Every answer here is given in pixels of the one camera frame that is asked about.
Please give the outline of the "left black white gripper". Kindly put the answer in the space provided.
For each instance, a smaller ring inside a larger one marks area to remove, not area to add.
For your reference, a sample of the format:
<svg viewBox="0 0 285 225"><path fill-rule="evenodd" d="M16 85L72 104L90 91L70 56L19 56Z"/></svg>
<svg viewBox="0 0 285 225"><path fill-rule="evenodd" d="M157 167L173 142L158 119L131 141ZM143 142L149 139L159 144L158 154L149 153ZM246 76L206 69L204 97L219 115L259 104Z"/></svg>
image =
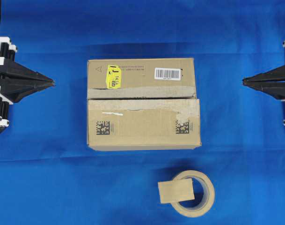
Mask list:
<svg viewBox="0 0 285 225"><path fill-rule="evenodd" d="M11 43L11 39L0 37L0 74L17 78L0 79L0 134L9 126L10 105L55 85L51 78L13 61L16 53L17 47Z"/></svg>

